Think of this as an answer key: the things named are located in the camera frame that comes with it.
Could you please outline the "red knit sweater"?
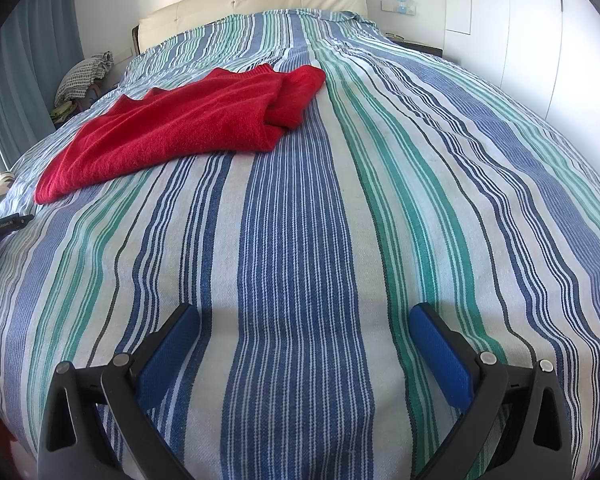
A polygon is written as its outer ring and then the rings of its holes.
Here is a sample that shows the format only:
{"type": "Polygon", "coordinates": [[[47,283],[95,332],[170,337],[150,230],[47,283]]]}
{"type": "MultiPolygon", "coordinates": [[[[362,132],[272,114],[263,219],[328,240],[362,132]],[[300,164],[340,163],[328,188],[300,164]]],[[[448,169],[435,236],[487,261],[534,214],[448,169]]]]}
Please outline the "red knit sweater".
{"type": "Polygon", "coordinates": [[[263,64],[243,73],[215,68],[180,88],[152,88],[139,100],[120,96],[108,112],[79,128],[48,164],[35,203],[53,203],[180,157],[272,151],[301,125],[325,80],[312,65],[279,73],[263,64]]]}

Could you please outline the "dark wooden nightstand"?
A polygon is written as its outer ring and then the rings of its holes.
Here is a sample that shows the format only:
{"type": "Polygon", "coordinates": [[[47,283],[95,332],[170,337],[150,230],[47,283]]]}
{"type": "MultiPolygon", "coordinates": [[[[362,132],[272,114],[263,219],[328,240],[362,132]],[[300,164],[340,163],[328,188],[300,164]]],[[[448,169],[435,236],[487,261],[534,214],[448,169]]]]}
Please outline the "dark wooden nightstand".
{"type": "Polygon", "coordinates": [[[390,34],[390,32],[386,32],[385,37],[394,44],[397,44],[398,46],[405,49],[427,53],[433,56],[437,56],[438,58],[442,58],[443,56],[443,50],[437,47],[431,47],[427,46],[426,44],[418,44],[417,42],[407,41],[404,37],[400,35],[390,34]]]}

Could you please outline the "white wall socket panel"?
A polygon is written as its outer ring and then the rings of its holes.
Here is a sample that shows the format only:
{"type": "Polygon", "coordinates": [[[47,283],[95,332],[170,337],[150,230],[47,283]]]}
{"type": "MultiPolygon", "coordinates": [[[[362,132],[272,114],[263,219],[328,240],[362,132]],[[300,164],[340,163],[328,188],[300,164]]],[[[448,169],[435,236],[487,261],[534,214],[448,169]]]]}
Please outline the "white wall socket panel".
{"type": "Polygon", "coordinates": [[[381,0],[382,12],[413,16],[417,12],[417,4],[414,0],[381,0]]]}

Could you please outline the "white wardrobe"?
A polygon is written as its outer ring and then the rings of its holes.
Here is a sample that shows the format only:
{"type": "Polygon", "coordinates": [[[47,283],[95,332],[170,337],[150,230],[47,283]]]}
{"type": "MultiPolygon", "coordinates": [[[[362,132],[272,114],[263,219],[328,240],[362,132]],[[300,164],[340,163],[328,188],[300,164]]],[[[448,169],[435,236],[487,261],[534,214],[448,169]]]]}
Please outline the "white wardrobe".
{"type": "Polygon", "coordinates": [[[445,3],[445,57],[544,118],[600,175],[600,14],[592,3],[445,3]]]}

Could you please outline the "teal curtain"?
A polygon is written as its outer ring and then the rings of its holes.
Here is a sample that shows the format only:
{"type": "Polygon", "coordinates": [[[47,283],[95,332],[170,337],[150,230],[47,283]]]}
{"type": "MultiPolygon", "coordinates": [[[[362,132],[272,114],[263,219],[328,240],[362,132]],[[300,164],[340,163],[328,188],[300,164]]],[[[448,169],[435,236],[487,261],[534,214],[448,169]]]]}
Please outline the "teal curtain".
{"type": "Polygon", "coordinates": [[[50,112],[83,60],[74,0],[20,0],[0,29],[0,169],[55,131],[50,112]]]}

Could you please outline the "cream padded headboard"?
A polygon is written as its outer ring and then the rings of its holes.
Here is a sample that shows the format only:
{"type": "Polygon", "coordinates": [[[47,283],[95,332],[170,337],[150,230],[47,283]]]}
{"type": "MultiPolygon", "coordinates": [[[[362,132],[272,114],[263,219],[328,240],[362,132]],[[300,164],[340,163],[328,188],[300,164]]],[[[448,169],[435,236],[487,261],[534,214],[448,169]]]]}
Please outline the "cream padded headboard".
{"type": "Polygon", "coordinates": [[[180,32],[230,15],[284,9],[351,11],[365,16],[367,0],[181,0],[142,18],[132,29],[133,47],[140,54],[180,32]]]}

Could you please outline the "striped blue green bedspread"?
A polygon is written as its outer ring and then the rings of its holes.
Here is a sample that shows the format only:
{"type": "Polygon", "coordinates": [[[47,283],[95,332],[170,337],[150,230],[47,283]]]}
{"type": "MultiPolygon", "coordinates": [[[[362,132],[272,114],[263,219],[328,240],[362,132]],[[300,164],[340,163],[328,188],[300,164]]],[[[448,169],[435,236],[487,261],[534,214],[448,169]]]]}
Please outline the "striped blue green bedspread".
{"type": "Polygon", "coordinates": [[[415,350],[432,304],[479,350],[553,362],[572,474],[600,462],[600,176],[545,120],[352,13],[235,15],[133,60],[14,166],[0,216],[0,417],[38,449],[55,366],[199,327],[151,412],[198,479],[414,476],[457,412],[415,350]],[[117,100],[215,67],[321,67],[268,154],[196,155],[39,205],[46,166],[117,100]]]}

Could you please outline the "pile of clothes on chair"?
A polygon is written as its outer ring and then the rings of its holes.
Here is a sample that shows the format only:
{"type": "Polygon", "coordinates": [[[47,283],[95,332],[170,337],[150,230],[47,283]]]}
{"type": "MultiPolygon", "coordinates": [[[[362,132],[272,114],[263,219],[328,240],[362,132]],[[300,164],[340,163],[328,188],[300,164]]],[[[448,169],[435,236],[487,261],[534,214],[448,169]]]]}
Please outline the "pile of clothes on chair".
{"type": "Polygon", "coordinates": [[[106,78],[114,66],[114,55],[110,51],[96,53],[71,67],[57,88],[54,97],[54,112],[59,112],[66,105],[74,105],[76,110],[88,110],[92,101],[102,95],[100,83],[106,78]]]}

